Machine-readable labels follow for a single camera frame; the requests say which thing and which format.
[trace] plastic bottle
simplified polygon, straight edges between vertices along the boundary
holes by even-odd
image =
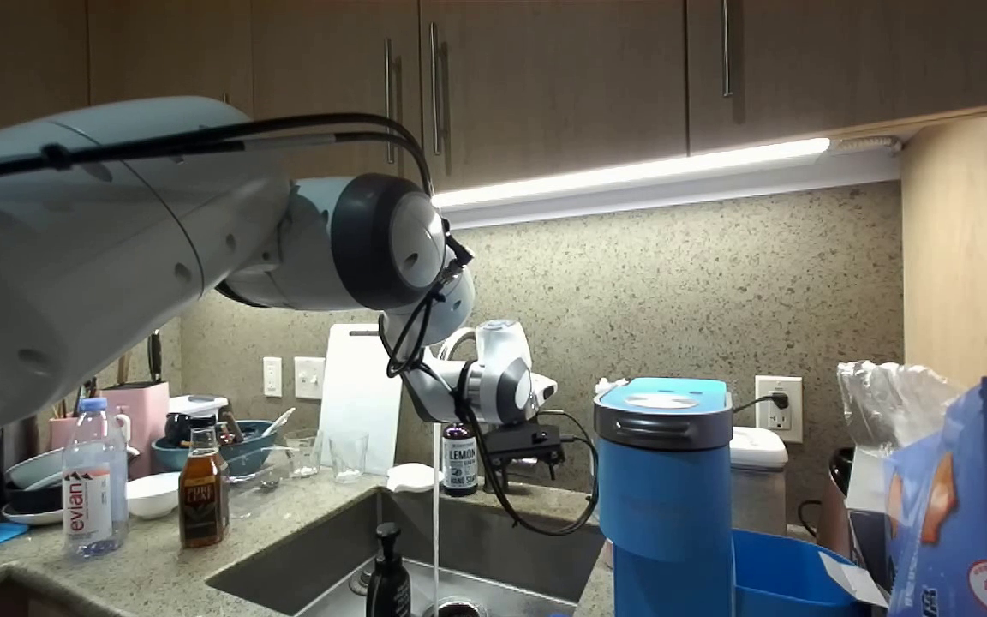
[[[380,550],[368,582],[368,617],[410,617],[410,575],[394,547],[397,525],[378,525]]]
[[[446,493],[474,493],[479,485],[479,443],[469,435],[467,425],[442,428],[442,471],[439,485]]]
[[[64,550],[76,559],[105,555],[128,535],[128,450],[108,417],[105,397],[83,397],[63,475]]]
[[[217,443],[217,415],[187,417],[187,458],[177,485],[180,547],[220,543],[228,525],[228,501]]]

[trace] electrical outlet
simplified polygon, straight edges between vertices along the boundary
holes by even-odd
[[[321,401],[321,355],[293,355],[293,397]]]
[[[265,397],[285,397],[285,360],[281,355],[260,360],[260,393]]]
[[[802,443],[802,378],[758,372],[754,397],[787,393],[787,406],[775,401],[758,401],[758,425],[771,428],[784,443]]]

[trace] kitchen wall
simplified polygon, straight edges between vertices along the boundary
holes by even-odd
[[[718,378],[749,397],[754,372],[806,378],[806,443],[791,450],[787,514],[820,497],[846,446],[836,360],[902,360],[896,185],[741,197],[461,233],[475,252],[474,322],[511,314],[533,368],[563,382],[555,406],[590,425],[598,378]],[[228,393],[240,415],[291,401],[291,355],[325,352],[332,318],[256,310],[220,293],[180,318],[184,388]],[[260,355],[285,355],[285,401],[260,397]],[[400,458],[427,458],[427,428],[404,415]],[[573,453],[570,484],[581,484]]]
[[[987,372],[987,117],[922,132],[906,165],[906,355]]]

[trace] cabinet door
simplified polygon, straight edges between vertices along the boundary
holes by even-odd
[[[84,106],[84,0],[0,0],[0,126]]]
[[[248,106],[251,0],[90,0],[92,100],[217,97]]]
[[[987,106],[987,2],[689,0],[691,147]]]
[[[677,154],[677,0],[425,0],[425,145],[449,173]]]
[[[266,0],[253,2],[256,117],[385,113],[414,138],[419,121],[419,2],[414,0]],[[307,150],[305,172],[397,172],[380,145]]]

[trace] blue container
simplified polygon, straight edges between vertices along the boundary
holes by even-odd
[[[618,617],[732,612],[727,382],[633,378],[591,417]]]
[[[859,606],[827,575],[820,547],[732,532],[741,617],[848,617]]]
[[[281,446],[277,433],[260,438],[266,425],[270,425],[266,417],[242,417],[240,422],[242,443],[220,450],[220,454],[228,462],[226,470],[228,475],[256,471],[266,458],[266,450]],[[180,471],[184,458],[187,458],[187,450],[180,443],[166,443],[166,438],[150,443],[155,471]]]

